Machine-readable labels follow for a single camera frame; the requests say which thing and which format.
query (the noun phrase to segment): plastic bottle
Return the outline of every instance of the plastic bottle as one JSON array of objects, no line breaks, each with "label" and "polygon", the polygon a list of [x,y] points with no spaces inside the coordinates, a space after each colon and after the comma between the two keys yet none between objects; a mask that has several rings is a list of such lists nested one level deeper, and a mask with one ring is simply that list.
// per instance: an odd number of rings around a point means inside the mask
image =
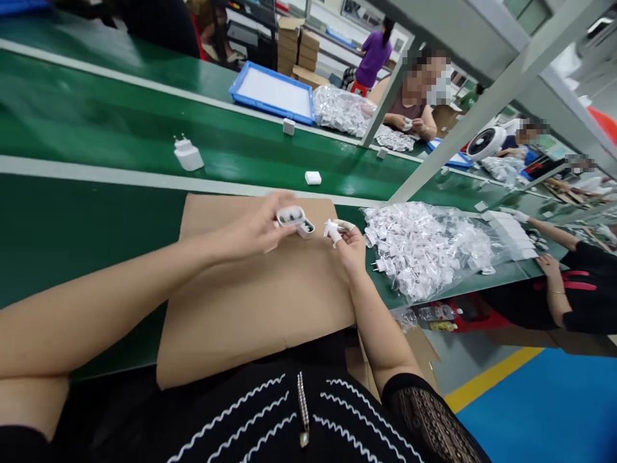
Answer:
[{"label": "plastic bottle", "polygon": [[452,322],[431,322],[429,323],[429,328],[432,331],[449,331],[452,332],[458,329],[456,323]]},{"label": "plastic bottle", "polygon": [[390,314],[397,321],[398,326],[400,326],[403,333],[406,333],[407,331],[418,326],[416,314],[410,307],[401,307],[400,309],[392,310],[390,311]]},{"label": "plastic bottle", "polygon": [[447,304],[438,302],[434,305],[426,305],[418,309],[418,316],[425,322],[441,322],[443,320],[453,320],[456,318],[456,314],[462,314],[461,309],[457,309],[456,312],[452,310]]}]

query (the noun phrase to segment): lace sleeve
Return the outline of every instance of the lace sleeve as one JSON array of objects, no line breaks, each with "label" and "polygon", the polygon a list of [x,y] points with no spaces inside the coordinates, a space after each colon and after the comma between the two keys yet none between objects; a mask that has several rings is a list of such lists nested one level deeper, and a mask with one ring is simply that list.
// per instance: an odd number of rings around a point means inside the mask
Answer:
[{"label": "lace sleeve", "polygon": [[384,388],[382,403],[409,433],[423,441],[443,461],[490,462],[450,407],[419,376],[403,373],[391,378]]}]

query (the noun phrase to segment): black hair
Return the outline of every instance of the black hair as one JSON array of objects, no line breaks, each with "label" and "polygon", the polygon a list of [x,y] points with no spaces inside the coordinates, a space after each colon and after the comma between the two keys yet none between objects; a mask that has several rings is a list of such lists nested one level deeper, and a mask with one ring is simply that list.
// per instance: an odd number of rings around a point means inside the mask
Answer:
[{"label": "black hair", "polygon": [[420,56],[413,60],[410,66],[410,71],[415,72],[420,68],[426,66],[428,62],[433,58],[447,58],[446,54],[442,50],[434,50],[425,46],[420,52]]},{"label": "black hair", "polygon": [[390,18],[388,17],[384,18],[384,40],[381,42],[381,46],[383,48],[385,48],[386,45],[388,45],[388,41],[390,40],[390,35],[392,35],[392,29],[394,29],[394,24],[396,23],[392,21]]}]

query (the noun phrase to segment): yellow floor line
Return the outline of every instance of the yellow floor line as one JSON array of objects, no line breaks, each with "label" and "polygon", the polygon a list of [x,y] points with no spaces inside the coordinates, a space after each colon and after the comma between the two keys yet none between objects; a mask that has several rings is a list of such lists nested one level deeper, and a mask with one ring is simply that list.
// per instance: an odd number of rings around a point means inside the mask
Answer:
[{"label": "yellow floor line", "polygon": [[523,347],[494,367],[480,373],[474,379],[459,387],[459,389],[448,394],[445,397],[446,403],[452,408],[454,413],[460,412],[487,390],[521,368],[543,350],[544,349],[540,347]]}]

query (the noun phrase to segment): plastic bag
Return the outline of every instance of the plastic bag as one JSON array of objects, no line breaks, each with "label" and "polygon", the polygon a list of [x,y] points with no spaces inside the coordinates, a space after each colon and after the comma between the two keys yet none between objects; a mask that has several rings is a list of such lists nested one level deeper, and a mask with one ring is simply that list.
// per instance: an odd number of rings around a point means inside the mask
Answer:
[{"label": "plastic bag", "polygon": [[390,315],[397,321],[403,333],[418,326],[418,318],[411,307],[399,307],[391,310]]},{"label": "plastic bag", "polygon": [[480,163],[495,180],[505,183],[509,188],[515,185],[516,177],[525,168],[525,161],[511,156],[485,158]]},{"label": "plastic bag", "polygon": [[377,267],[409,305],[511,259],[489,225],[456,208],[410,202],[362,211],[367,246],[379,255]]},{"label": "plastic bag", "polygon": [[[364,136],[377,105],[355,93],[319,86],[313,91],[315,122],[356,137]],[[414,139],[403,132],[380,125],[375,134],[379,145],[394,151],[413,149]]]}]

